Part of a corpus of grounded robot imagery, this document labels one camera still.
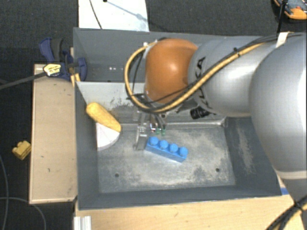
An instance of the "orange device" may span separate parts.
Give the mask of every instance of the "orange device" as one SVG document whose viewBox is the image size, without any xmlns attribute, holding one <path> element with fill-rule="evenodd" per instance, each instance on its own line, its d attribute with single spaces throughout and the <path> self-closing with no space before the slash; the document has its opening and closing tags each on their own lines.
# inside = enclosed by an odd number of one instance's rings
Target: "orange device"
<svg viewBox="0 0 307 230">
<path fill-rule="evenodd" d="M 280 7 L 283 0 L 273 0 L 274 3 Z M 307 19 L 307 3 L 304 0 L 288 0 L 285 9 L 285 15 L 292 20 L 306 20 Z"/>
</svg>

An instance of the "white paper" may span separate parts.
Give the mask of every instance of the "white paper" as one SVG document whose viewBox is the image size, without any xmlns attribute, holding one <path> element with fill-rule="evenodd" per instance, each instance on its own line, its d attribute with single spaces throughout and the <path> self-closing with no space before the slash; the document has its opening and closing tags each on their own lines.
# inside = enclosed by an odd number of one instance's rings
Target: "white paper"
<svg viewBox="0 0 307 230">
<path fill-rule="evenodd" d="M 97 150 L 104 150 L 117 142 L 120 133 L 102 124 L 96 123 Z"/>
<path fill-rule="evenodd" d="M 103 29 L 149 31 L 145 0 L 91 1 Z M 79 0 L 79 27 L 100 28 L 89 0 Z"/>
</svg>

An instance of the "wooden table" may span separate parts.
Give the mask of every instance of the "wooden table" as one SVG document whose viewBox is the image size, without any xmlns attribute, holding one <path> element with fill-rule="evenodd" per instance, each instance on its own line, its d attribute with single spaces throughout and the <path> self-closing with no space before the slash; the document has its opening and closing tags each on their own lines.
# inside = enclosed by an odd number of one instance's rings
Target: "wooden table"
<svg viewBox="0 0 307 230">
<path fill-rule="evenodd" d="M 42 65 L 35 66 L 39 73 Z M 72 201 L 77 195 L 71 83 L 41 78 L 34 83 L 30 203 Z M 292 205 L 289 195 L 151 207 L 79 211 L 92 230 L 262 230 Z M 302 230 L 296 218 L 288 230 Z"/>
<path fill-rule="evenodd" d="M 79 211 L 92 217 L 92 230 L 264 230 L 293 201 L 289 195 L 177 204 L 167 206 Z M 285 230 L 303 230 L 300 217 Z"/>
</svg>

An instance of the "lego stud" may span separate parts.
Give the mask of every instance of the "lego stud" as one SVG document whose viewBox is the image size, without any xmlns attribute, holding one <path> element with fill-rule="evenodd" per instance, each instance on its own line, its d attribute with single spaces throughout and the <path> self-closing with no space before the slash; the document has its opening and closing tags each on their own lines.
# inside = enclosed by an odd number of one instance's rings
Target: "lego stud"
<svg viewBox="0 0 307 230">
<path fill-rule="evenodd" d="M 160 149 L 165 150 L 168 148 L 168 142 L 166 140 L 161 140 L 160 141 Z"/>
<path fill-rule="evenodd" d="M 155 136 L 149 138 L 149 144 L 151 146 L 156 146 L 159 143 L 159 139 Z"/>
<path fill-rule="evenodd" d="M 189 151 L 188 151 L 188 149 L 185 148 L 185 147 L 181 147 L 181 148 L 179 149 L 179 154 L 180 154 L 181 157 L 184 157 L 184 158 L 185 158 L 185 157 L 188 155 L 188 153 L 189 153 Z"/>
<path fill-rule="evenodd" d="M 171 153 L 177 152 L 177 151 L 178 151 L 178 146 L 177 146 L 176 144 L 171 144 L 171 145 L 169 146 L 169 151 L 170 151 Z"/>
</svg>

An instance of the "yellow small object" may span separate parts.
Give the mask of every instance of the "yellow small object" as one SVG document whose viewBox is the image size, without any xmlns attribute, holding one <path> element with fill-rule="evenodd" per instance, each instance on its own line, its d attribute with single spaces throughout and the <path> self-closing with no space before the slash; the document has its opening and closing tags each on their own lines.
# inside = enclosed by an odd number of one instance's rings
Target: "yellow small object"
<svg viewBox="0 0 307 230">
<path fill-rule="evenodd" d="M 13 148 L 12 153 L 15 154 L 17 158 L 20 160 L 24 160 L 24 158 L 30 153 L 31 144 L 26 140 L 21 141 L 17 144 L 17 147 Z"/>
<path fill-rule="evenodd" d="M 100 104 L 89 103 L 86 107 L 86 113 L 97 123 L 117 132 L 121 131 L 120 123 Z"/>
</svg>

